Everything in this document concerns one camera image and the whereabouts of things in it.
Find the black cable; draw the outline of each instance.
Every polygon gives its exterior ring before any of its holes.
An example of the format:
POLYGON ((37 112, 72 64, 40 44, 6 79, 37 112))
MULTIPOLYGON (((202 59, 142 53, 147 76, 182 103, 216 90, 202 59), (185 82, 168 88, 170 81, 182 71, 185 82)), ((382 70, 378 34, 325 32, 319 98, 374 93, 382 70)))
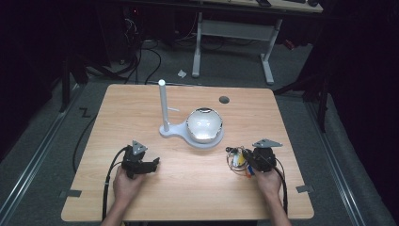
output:
POLYGON ((273 170, 275 170, 275 171, 277 172, 277 174, 279 175, 279 177, 280 177, 280 179, 281 179, 281 183, 282 183, 282 192, 283 192, 282 207, 283 207, 283 209, 284 209, 284 211, 285 211, 285 214, 288 215, 288 198, 287 198, 288 194, 287 194, 287 184, 285 183, 285 171, 284 171, 284 167, 282 166, 281 162, 280 162, 277 158, 275 158, 275 159, 279 162, 279 165, 281 166, 281 169, 282 169, 282 174, 281 174, 281 171, 280 171, 277 167, 273 166, 273 165, 272 165, 265 157, 263 157, 261 154, 260 154, 260 157, 261 157, 264 161, 266 161, 266 163, 269 164, 269 165, 273 168, 273 170))
POLYGON ((158 63, 158 66, 155 68, 155 70, 154 70, 152 73, 150 73, 150 75, 147 76, 147 79, 146 79, 146 81, 144 82, 144 85, 147 85, 147 83, 149 82, 151 76, 152 76, 153 74, 155 74, 156 71, 158 71, 159 67, 161 66, 161 61, 162 61, 162 60, 161 60, 161 56, 160 56, 158 53, 156 53, 156 52, 153 51, 152 49, 146 49, 146 50, 151 51, 151 52, 157 54, 158 57, 159 57, 159 63, 158 63))
POLYGON ((210 51, 214 51, 214 50, 218 50, 218 49, 222 48, 225 44, 225 38, 223 38, 223 37, 219 37, 219 38, 221 39, 221 42, 220 42, 220 45, 217 46, 216 48, 206 48, 206 47, 204 47, 203 44, 201 45, 201 48, 204 50, 210 50, 210 51))
POLYGON ((91 119, 91 121, 88 123, 88 125, 86 126, 86 128, 83 130, 82 134, 80 135, 79 140, 76 143, 75 149, 73 151, 73 157, 72 157, 72 167, 73 167, 73 172, 76 174, 77 171, 77 167, 76 167, 76 163, 75 163, 75 158, 76 158, 76 153, 77 153, 77 148, 79 147, 80 142, 82 141, 83 135, 85 134, 85 132, 87 131, 87 129, 90 127, 90 125, 94 122, 94 120, 97 118, 97 114, 93 117, 93 119, 91 119))
POLYGON ((276 167, 274 167, 273 169, 279 174, 279 177, 281 178, 283 192, 282 207, 284 208, 285 214, 288 215, 287 184, 285 183, 285 178, 281 175, 279 169, 277 169, 276 167))
POLYGON ((132 76, 132 74, 134 73, 134 72, 137 72, 137 67, 138 67, 138 64, 139 64, 139 61, 138 61, 138 59, 137 59, 137 56, 135 56, 135 62, 136 62, 136 66, 132 69, 132 71, 129 73, 129 75, 126 77, 126 80, 125 80, 125 82, 124 82, 124 84, 127 84, 127 82, 129 82, 129 79, 130 79, 130 77, 132 76))
POLYGON ((127 147, 122 148, 117 155, 115 155, 114 160, 112 160, 111 166, 109 167, 108 173, 106 174, 105 178, 105 183, 104 183, 104 194, 103 194, 103 221, 106 217, 106 206, 107 206, 107 200, 108 200, 108 187, 109 187, 109 180, 111 179, 111 171, 112 169, 117 166, 115 164, 115 161, 117 161, 117 158, 120 156, 120 154, 124 151, 127 151, 127 147))

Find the small white object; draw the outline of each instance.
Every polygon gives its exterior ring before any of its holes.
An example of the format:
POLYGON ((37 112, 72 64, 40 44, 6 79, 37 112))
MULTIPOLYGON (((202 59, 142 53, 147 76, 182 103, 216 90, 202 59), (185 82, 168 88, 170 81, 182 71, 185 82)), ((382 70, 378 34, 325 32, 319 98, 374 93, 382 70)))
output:
POLYGON ((179 75, 181 78, 184 78, 184 77, 187 75, 187 73, 183 72, 183 70, 180 70, 180 71, 177 73, 177 75, 179 75))

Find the metal rail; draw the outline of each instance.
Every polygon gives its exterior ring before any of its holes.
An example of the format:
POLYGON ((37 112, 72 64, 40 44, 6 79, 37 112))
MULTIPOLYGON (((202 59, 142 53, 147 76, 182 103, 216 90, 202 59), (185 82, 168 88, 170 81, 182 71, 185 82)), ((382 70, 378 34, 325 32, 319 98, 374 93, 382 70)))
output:
POLYGON ((311 115, 312 122, 314 127, 317 130, 317 134, 319 135, 320 140, 324 145, 324 150, 326 151, 327 162, 329 163, 329 167, 331 169, 332 177, 334 178, 335 184, 337 185, 338 191, 340 192, 341 198, 343 199, 343 204, 346 208, 346 211, 352 220, 353 225, 366 225, 364 222, 363 216, 358 208, 355 197, 352 193, 352 190, 346 179, 343 176, 343 172, 341 171, 340 165, 335 158, 335 154, 332 150, 332 147, 328 141, 327 135, 320 130, 320 127, 317 122, 317 110, 312 103, 306 102, 305 107, 311 115))
POLYGON ((24 172, 18 179, 16 185, 8 195, 7 200, 3 203, 0 209, 0 225, 8 225, 8 222, 11 220, 18 204, 24 197, 26 190, 29 188, 30 184, 35 178, 46 155, 49 153, 51 144, 54 140, 54 137, 56 136, 57 131, 59 130, 59 127, 61 126, 68 112, 70 111, 73 102, 80 96, 83 89, 83 86, 75 85, 73 87, 71 104, 68 105, 63 112, 60 112, 58 114, 56 120, 47 131, 47 134, 45 135, 43 141, 39 145, 29 164, 27 165, 24 172))

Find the desk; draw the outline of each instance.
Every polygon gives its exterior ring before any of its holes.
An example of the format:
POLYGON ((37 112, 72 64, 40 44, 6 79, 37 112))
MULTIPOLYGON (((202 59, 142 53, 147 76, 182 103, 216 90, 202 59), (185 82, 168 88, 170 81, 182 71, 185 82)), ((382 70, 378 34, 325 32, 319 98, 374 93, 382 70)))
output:
MULTIPOLYGON (((255 0, 201 0, 202 2, 219 3, 236 6, 246 6, 253 8, 262 8, 255 0)), ((272 5, 270 8, 278 10, 294 10, 303 12, 317 12, 321 13, 323 8, 320 5, 311 7, 308 4, 294 3, 282 0, 273 0, 270 2, 272 5)), ((261 62, 263 65, 264 76, 268 85, 274 84, 272 72, 270 70, 269 58, 276 42, 277 35, 279 34, 279 28, 281 26, 282 19, 277 19, 274 25, 258 25, 258 24, 241 24, 241 23, 230 23, 220 22, 214 20, 202 20, 202 13, 199 13, 199 20, 197 26, 197 46, 194 54, 193 62, 193 77, 200 76, 200 46, 202 35, 221 36, 226 38, 237 38, 247 40, 262 40, 268 41, 267 48, 264 50, 264 54, 261 54, 261 62)))
MULTIPOLYGON (((274 153, 286 173, 289 218, 313 216, 309 195, 295 189, 304 182, 270 89, 167 87, 167 96, 168 106, 180 109, 169 112, 173 124, 184 121, 198 107, 216 110, 223 119, 222 141, 212 149, 199 150, 181 138, 161 137, 158 86, 111 85, 72 183, 72 189, 82 194, 66 200, 62 219, 101 220, 105 175, 117 151, 132 139, 148 147, 144 161, 160 157, 161 162, 157 172, 146 176, 125 220, 269 218, 256 178, 230 171, 225 152, 228 146, 253 150, 251 144, 263 137, 283 144, 274 153), (230 102, 220 103, 220 96, 229 97, 230 102)), ((112 186, 109 194, 108 208, 114 201, 112 186)))

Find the controller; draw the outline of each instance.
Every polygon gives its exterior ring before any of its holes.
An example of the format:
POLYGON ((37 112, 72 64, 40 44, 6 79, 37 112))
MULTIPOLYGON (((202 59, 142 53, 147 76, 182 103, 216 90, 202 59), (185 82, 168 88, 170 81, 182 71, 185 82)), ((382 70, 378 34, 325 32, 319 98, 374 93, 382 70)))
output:
POLYGON ((147 148, 134 141, 133 147, 128 145, 122 161, 122 168, 126 170, 129 178, 133 179, 135 174, 145 174, 155 172, 159 164, 159 157, 152 162, 143 162, 147 148))

